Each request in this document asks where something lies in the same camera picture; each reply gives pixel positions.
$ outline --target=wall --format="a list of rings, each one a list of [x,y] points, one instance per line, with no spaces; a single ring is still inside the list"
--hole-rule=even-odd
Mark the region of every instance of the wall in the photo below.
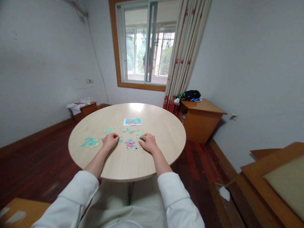
[[[239,172],[250,150],[304,141],[303,10],[301,0],[212,2],[188,89],[228,112],[214,139]]]
[[[87,7],[97,58],[109,96],[109,104],[138,102],[162,107],[165,92],[117,86],[109,2],[107,0],[90,0]]]
[[[68,103],[107,102],[88,24],[66,2],[3,0],[0,34],[0,147],[69,118]]]

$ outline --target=white sleeve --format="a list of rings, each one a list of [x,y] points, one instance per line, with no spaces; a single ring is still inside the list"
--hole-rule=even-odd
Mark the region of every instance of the white sleeve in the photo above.
[[[166,209],[168,228],[205,227],[199,210],[190,199],[178,174],[164,173],[158,177],[157,182]]]
[[[32,228],[77,227],[98,186],[94,175],[79,171]]]

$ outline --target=red patterned curtain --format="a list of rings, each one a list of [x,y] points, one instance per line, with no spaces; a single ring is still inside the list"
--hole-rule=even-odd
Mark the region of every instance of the red patterned curtain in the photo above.
[[[169,67],[163,108],[177,116],[175,96],[188,85],[211,0],[182,0]]]

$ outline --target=person's left hand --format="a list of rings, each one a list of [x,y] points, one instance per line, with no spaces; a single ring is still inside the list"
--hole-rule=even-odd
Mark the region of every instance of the person's left hand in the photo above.
[[[107,150],[108,152],[115,146],[115,144],[119,140],[119,135],[116,133],[108,133],[106,137],[102,138],[102,148]]]

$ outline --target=round table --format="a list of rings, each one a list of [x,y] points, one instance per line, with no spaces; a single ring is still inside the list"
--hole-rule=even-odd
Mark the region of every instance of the round table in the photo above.
[[[124,119],[139,117],[142,125],[129,126],[129,130],[135,130],[134,133],[123,133],[126,130],[126,126],[123,126]],[[141,103],[112,105],[91,113],[73,129],[69,138],[69,151],[72,159],[80,168],[86,167],[103,144],[102,140],[98,140],[97,147],[92,149],[82,147],[85,139],[105,137],[104,131],[109,128],[115,128],[110,132],[122,136],[123,140],[109,152],[100,174],[101,179],[109,181],[138,181],[156,173],[153,157],[139,145],[136,133],[148,132],[155,135],[156,143],[169,165],[180,156],[186,143],[186,132],[182,123],[169,111]],[[126,150],[124,142],[131,138],[135,141],[138,150]]]

